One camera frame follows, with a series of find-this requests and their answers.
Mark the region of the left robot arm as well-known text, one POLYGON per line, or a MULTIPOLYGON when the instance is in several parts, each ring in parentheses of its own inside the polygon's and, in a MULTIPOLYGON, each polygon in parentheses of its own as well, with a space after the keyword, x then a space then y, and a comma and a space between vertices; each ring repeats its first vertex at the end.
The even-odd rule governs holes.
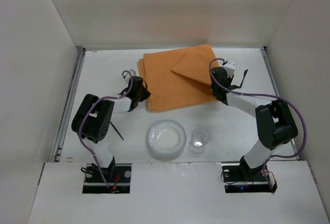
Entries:
POLYGON ((143 78, 127 75, 124 79, 127 87, 118 97, 85 95, 71 124, 72 131, 94 158, 92 173, 97 171, 106 179, 114 175, 115 159, 107 145, 101 141, 111 126, 112 114, 131 112, 151 95, 143 78))

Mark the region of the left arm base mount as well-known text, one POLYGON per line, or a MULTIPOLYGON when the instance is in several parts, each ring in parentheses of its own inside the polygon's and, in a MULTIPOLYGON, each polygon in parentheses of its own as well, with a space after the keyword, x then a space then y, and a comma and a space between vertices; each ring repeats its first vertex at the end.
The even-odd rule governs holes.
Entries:
POLYGON ((84 174, 83 194, 129 194, 132 164, 116 164, 114 175, 105 185, 98 168, 94 164, 81 167, 84 174))

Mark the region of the orange cloth napkin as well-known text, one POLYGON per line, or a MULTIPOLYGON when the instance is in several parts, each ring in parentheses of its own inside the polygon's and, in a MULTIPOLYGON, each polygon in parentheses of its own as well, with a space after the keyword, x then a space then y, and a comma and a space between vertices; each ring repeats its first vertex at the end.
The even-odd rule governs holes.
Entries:
POLYGON ((215 101, 209 76, 215 57, 208 44, 144 54, 138 70, 151 93, 147 110, 164 112, 215 101))

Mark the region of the right aluminium frame rail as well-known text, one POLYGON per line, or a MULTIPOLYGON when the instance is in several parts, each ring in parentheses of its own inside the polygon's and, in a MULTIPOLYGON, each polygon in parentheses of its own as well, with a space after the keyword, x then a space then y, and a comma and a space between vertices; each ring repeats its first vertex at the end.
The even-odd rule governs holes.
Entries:
MULTIPOLYGON (((278 91, 278 88, 277 88, 277 85, 276 85, 276 82, 275 82, 275 78, 273 76, 273 73, 272 73, 272 70, 271 70, 271 67, 270 67, 270 63, 269 63, 269 60, 268 60, 268 57, 267 57, 266 47, 261 47, 260 52, 261 52, 261 55, 263 57, 265 66, 267 68, 267 72, 268 72, 268 75, 269 75, 270 80, 271 80, 271 84, 272 84, 272 87, 273 87, 274 94, 276 96, 279 96, 279 91, 278 91)), ((281 155, 281 156, 292 156, 293 154, 297 153, 297 151, 298 150, 296 148, 295 141, 294 141, 294 139, 292 139, 287 144, 285 144, 282 147, 278 148, 274 154, 275 155, 276 154, 281 155)), ((299 156, 295 156, 295 157, 292 157, 292 158, 282 158, 282 157, 275 158, 274 157, 272 160, 288 161, 288 160, 299 160, 299 159, 300 159, 299 156)))

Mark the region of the black plastic knife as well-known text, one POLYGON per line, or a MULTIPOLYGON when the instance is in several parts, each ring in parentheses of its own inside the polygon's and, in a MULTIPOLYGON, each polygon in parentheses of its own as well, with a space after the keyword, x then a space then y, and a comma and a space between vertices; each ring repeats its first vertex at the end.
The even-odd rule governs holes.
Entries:
POLYGON ((242 81, 241 81, 241 83, 240 83, 238 89, 242 88, 247 73, 248 73, 248 69, 246 69, 246 70, 244 71, 244 73, 243 73, 243 77, 242 77, 242 81))

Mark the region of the left aluminium frame rail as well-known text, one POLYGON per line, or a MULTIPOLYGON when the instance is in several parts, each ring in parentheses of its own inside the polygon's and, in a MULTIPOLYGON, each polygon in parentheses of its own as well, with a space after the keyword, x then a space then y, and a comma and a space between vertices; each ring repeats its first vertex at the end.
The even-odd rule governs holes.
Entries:
POLYGON ((61 152, 63 144, 64 144, 65 136, 66 136, 68 126, 69 126, 71 111, 73 108, 73 103, 74 103, 74 99, 75 99, 75 95, 76 95, 76 91, 77 91, 77 87, 78 87, 78 82, 79 82, 81 70, 83 67, 86 49, 83 46, 77 46, 76 48, 77 48, 76 63, 75 63, 75 67, 73 70, 73 74, 72 74, 72 78, 71 78, 71 82, 70 82, 70 86, 69 86, 69 90, 68 90, 68 95, 67 95, 67 99, 65 102, 64 111, 63 111, 63 114, 61 117, 59 130, 58 130, 58 133, 54 140, 53 149, 50 154, 49 162, 58 162, 59 161, 59 159, 57 157, 59 156, 59 152, 61 152))

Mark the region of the clear plastic cup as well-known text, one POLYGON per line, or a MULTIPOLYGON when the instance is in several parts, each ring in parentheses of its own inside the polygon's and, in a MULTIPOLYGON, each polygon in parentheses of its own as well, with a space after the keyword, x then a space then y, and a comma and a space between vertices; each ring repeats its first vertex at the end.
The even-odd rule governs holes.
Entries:
POLYGON ((205 128, 195 128, 191 133, 189 151, 193 154, 201 154, 206 150, 209 141, 210 133, 205 128))

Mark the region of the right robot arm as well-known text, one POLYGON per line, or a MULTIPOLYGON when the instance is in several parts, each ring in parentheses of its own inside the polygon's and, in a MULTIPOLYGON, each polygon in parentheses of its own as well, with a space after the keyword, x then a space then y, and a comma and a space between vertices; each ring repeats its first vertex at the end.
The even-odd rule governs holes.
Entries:
POLYGON ((235 107, 256 120, 258 140, 239 162, 238 174, 250 178, 261 171, 262 166, 275 150, 298 135, 298 128, 288 104, 284 100, 271 101, 269 97, 233 93, 240 86, 232 85, 232 77, 223 67, 210 69, 211 91, 223 104, 235 107))

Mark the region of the white paper plate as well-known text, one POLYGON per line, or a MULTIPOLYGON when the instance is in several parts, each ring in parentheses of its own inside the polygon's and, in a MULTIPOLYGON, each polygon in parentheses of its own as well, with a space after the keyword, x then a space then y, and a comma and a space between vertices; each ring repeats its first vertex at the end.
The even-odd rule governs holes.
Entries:
POLYGON ((184 127, 169 119, 159 120, 152 124, 147 134, 149 149, 161 158, 173 158, 182 154, 187 142, 184 127))

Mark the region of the aluminium frame rail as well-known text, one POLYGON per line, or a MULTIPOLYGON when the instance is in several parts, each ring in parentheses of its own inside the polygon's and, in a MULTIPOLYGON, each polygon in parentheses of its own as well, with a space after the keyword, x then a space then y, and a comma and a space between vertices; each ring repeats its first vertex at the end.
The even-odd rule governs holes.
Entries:
POLYGON ((73 108, 73 103, 74 103, 74 99, 75 99, 75 95, 76 95, 76 91, 77 91, 77 87, 78 87, 78 82, 79 82, 81 70, 83 67, 86 49, 83 46, 77 46, 76 48, 77 48, 76 63, 75 63, 75 67, 73 70, 73 74, 72 74, 72 78, 71 78, 71 82, 70 82, 70 86, 69 86, 69 90, 68 90, 68 95, 67 95, 67 99, 65 102, 64 111, 63 111, 63 114, 61 117, 59 130, 58 130, 58 133, 54 140, 53 149, 50 154, 49 162, 58 162, 59 161, 59 159, 57 157, 59 156, 59 152, 61 152, 63 144, 64 144, 65 136, 66 136, 68 126, 69 126, 71 111, 73 108))
MULTIPOLYGON (((276 82, 275 82, 275 78, 273 76, 273 73, 272 73, 272 70, 271 70, 271 67, 270 67, 270 63, 269 63, 269 60, 268 60, 268 57, 267 57, 266 47, 261 47, 260 52, 261 52, 261 55, 263 57, 265 66, 267 68, 267 72, 268 72, 268 75, 269 75, 270 80, 271 80, 271 84, 272 84, 272 87, 273 87, 274 94, 276 96, 279 96, 279 91, 278 91, 278 88, 277 88, 277 85, 276 85, 276 82)), ((281 156, 292 156, 293 154, 297 153, 297 151, 298 150, 296 148, 295 141, 294 141, 294 139, 292 139, 287 144, 285 144, 282 147, 278 148, 274 154, 275 155, 276 154, 281 155, 281 156)), ((299 160, 299 159, 300 159, 299 156, 295 156, 295 157, 292 157, 292 158, 282 158, 282 157, 275 158, 274 157, 272 160, 288 161, 288 160, 299 160)))

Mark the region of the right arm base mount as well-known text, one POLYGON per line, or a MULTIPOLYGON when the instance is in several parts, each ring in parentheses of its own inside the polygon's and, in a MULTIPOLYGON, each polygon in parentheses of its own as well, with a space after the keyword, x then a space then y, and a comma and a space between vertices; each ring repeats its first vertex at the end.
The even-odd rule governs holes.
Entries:
POLYGON ((222 164, 221 180, 227 194, 234 193, 275 193, 277 180, 267 167, 253 169, 247 175, 243 173, 239 163, 222 164))

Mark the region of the black plastic fork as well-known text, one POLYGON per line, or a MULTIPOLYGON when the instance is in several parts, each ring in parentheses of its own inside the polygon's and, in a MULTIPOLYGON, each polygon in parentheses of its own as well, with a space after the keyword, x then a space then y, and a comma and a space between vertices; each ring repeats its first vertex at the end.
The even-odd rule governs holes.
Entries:
POLYGON ((119 130, 115 127, 115 125, 114 125, 112 122, 110 122, 110 124, 111 124, 111 126, 113 127, 113 129, 116 131, 116 133, 119 135, 119 137, 120 137, 122 140, 124 140, 123 136, 121 135, 121 133, 119 132, 119 130))

